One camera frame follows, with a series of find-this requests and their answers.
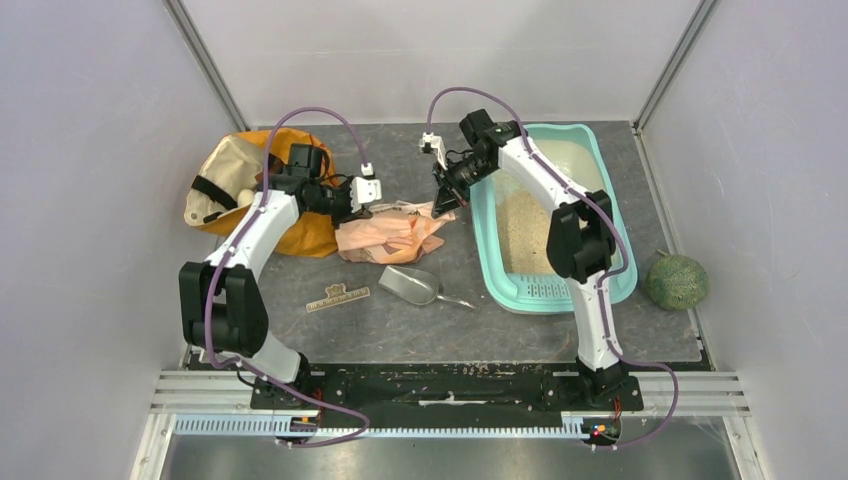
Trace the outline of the teal litter box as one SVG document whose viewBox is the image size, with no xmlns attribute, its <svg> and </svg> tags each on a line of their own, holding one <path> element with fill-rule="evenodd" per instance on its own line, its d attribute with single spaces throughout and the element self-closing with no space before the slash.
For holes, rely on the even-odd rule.
<svg viewBox="0 0 848 480">
<path fill-rule="evenodd" d="M 584 124 L 529 124 L 544 155 L 580 185 L 605 190 L 627 248 L 627 269 L 608 283 L 613 304 L 634 292 L 638 271 L 611 179 L 594 132 Z M 499 170 L 471 187 L 471 213 L 484 282 L 491 297 L 518 314 L 573 310 L 564 280 L 551 268 L 546 245 L 550 215 L 522 184 Z"/>
</svg>

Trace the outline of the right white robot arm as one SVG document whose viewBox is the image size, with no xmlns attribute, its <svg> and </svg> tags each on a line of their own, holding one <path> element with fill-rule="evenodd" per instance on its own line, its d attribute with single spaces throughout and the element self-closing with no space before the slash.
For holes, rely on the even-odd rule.
<svg viewBox="0 0 848 480">
<path fill-rule="evenodd" d="M 549 216 L 546 256 L 563 278 L 578 330 L 577 395 L 588 408 L 612 402 L 629 375 L 612 322 L 608 279 L 613 256 L 627 253 L 614 225 L 614 204 L 604 190 L 590 191 L 567 177 L 516 121 L 494 122 L 486 110 L 467 114 L 460 130 L 470 147 L 451 162 L 440 136 L 427 128 L 418 148 L 435 158 L 437 191 L 433 217 L 470 202 L 473 185 L 497 171 L 519 181 Z"/>
</svg>

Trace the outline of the wooden bag clip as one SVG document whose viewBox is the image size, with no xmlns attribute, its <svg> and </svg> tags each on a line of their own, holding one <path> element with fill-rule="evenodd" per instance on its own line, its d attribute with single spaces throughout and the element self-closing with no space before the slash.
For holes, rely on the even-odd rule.
<svg viewBox="0 0 848 480">
<path fill-rule="evenodd" d="M 332 284 L 325 288 L 326 296 L 320 300 L 309 302 L 305 309 L 307 313 L 315 313 L 331 307 L 347 304 L 367 298 L 371 295 L 369 287 L 360 287 L 348 291 L 343 283 Z"/>
</svg>

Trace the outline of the pink cat litter bag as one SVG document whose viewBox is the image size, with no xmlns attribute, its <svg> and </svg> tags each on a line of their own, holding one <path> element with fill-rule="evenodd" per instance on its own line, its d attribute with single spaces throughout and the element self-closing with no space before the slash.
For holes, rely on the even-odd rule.
<svg viewBox="0 0 848 480">
<path fill-rule="evenodd" d="M 343 223 L 335 232 L 339 256 L 355 263 L 411 264 L 442 247 L 436 233 L 457 215 L 432 216 L 433 202 L 372 205 L 371 216 Z"/>
</svg>

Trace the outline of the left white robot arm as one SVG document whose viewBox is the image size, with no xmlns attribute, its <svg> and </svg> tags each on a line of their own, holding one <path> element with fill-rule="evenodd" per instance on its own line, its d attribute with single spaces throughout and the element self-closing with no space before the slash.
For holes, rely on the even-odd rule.
<svg viewBox="0 0 848 480">
<path fill-rule="evenodd" d="M 320 147 L 293 144 L 289 158 L 269 156 L 259 190 L 238 226 L 202 262 L 187 262 L 178 276 L 182 333 L 217 368 L 237 364 L 265 381 L 290 408 L 307 405 L 314 383 L 305 356 L 277 340 L 258 286 L 278 241 L 306 213 L 330 219 L 332 227 L 361 218 L 381 197 L 373 165 L 357 176 L 328 172 Z"/>
</svg>

